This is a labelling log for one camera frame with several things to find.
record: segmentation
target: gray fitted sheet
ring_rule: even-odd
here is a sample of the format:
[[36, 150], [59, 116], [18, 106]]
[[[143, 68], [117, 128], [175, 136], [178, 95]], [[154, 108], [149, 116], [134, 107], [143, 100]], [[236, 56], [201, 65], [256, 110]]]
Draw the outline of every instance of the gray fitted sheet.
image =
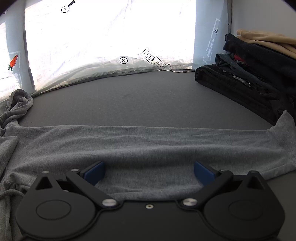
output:
[[[54, 90], [34, 98], [21, 126], [108, 125], [265, 130], [265, 120], [194, 80], [194, 72], [149, 72], [110, 77]], [[294, 240], [296, 172], [269, 181], [286, 212], [279, 237]], [[14, 240], [20, 232], [14, 217]]]

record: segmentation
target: blue gripper pad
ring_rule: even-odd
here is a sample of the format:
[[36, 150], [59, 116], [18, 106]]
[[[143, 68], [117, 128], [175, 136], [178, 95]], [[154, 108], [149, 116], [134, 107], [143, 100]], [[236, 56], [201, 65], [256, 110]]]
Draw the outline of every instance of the blue gripper pad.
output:
[[204, 163], [196, 161], [194, 164], [194, 174], [196, 179], [206, 186], [214, 181], [220, 175], [220, 172]]
[[98, 183], [105, 176], [105, 163], [103, 161], [96, 162], [80, 172], [82, 178], [92, 184]]

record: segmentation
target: silver screw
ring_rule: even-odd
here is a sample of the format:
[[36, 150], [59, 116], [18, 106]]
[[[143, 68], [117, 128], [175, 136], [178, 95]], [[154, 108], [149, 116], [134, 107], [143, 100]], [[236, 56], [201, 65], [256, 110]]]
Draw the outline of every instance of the silver screw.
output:
[[153, 205], [153, 204], [147, 204], [145, 207], [146, 207], [147, 209], [153, 209], [153, 208], [154, 208], [154, 205]]
[[117, 205], [117, 201], [112, 199], [112, 198], [108, 198], [108, 199], [105, 199], [102, 201], [102, 204], [105, 206], [105, 207], [114, 207]]
[[194, 198], [186, 198], [183, 200], [183, 204], [185, 206], [195, 206], [197, 204], [197, 200]]

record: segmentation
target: white wall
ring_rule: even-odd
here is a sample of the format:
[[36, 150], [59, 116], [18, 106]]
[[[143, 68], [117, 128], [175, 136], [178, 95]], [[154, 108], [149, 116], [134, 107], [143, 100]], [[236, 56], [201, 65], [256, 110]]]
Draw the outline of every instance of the white wall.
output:
[[231, 33], [240, 28], [296, 38], [296, 11], [284, 0], [233, 0]]

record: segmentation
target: carrot print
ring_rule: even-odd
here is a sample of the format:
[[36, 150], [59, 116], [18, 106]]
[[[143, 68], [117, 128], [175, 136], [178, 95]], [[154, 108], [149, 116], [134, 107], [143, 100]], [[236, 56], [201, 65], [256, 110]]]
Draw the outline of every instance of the carrot print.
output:
[[17, 62], [17, 55], [12, 59], [12, 61], [8, 65], [8, 70], [12, 71], [12, 68], [15, 66], [16, 62]]

